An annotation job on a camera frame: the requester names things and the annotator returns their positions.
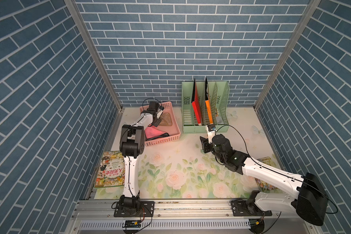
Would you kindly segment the brown striped dishcloth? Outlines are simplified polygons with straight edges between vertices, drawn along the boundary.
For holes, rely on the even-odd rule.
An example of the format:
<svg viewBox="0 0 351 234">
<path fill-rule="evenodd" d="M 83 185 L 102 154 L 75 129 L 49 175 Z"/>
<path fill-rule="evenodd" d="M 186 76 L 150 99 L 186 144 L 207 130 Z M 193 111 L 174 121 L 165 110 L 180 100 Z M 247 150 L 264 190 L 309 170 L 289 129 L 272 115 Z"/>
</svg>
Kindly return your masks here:
<svg viewBox="0 0 351 234">
<path fill-rule="evenodd" d="M 173 121 L 170 113 L 163 112 L 160 118 L 161 118 L 161 122 L 159 126 L 170 127 L 173 125 Z"/>
</svg>

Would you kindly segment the pink and grey dishcloth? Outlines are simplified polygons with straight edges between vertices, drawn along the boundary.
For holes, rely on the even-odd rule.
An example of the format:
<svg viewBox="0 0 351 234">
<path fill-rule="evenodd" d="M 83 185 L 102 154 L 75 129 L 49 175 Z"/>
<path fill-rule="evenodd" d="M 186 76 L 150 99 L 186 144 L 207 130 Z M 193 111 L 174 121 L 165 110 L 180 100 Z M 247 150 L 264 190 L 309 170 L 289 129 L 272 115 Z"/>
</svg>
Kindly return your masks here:
<svg viewBox="0 0 351 234">
<path fill-rule="evenodd" d="M 146 140 L 154 140 L 170 136 L 167 132 L 157 129 L 155 126 L 149 126 L 145 129 Z"/>
</svg>

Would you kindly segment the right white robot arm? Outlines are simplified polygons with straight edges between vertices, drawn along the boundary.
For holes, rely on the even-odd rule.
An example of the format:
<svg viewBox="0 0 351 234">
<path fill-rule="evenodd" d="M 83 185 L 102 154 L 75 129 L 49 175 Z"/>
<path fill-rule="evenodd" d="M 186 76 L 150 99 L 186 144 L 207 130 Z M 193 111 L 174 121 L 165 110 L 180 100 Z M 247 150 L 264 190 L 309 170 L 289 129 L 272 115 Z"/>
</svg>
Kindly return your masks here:
<svg viewBox="0 0 351 234">
<path fill-rule="evenodd" d="M 281 194 L 253 191 L 247 204 L 262 212 L 280 211 L 296 213 L 300 218 L 315 226 L 322 226 L 329 197 L 319 178 L 311 173 L 293 174 L 255 161 L 249 154 L 234 150 L 230 141 L 222 134 L 200 138 L 205 153 L 211 152 L 217 160 L 232 172 L 264 181 Z"/>
</svg>

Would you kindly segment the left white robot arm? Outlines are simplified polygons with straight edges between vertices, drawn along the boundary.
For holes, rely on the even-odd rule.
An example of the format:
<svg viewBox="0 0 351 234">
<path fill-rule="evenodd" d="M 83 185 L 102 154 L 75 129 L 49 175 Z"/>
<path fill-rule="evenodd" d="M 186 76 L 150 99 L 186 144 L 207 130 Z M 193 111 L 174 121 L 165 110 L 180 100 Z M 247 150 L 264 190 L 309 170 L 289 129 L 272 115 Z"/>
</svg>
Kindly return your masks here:
<svg viewBox="0 0 351 234">
<path fill-rule="evenodd" d="M 131 217 L 149 214 L 140 201 L 138 185 L 139 158 L 145 148 L 145 130 L 148 126 L 158 126 L 164 108 L 148 108 L 132 124 L 125 124 L 121 129 L 120 152 L 125 165 L 124 190 L 115 207 L 115 217 Z"/>
</svg>

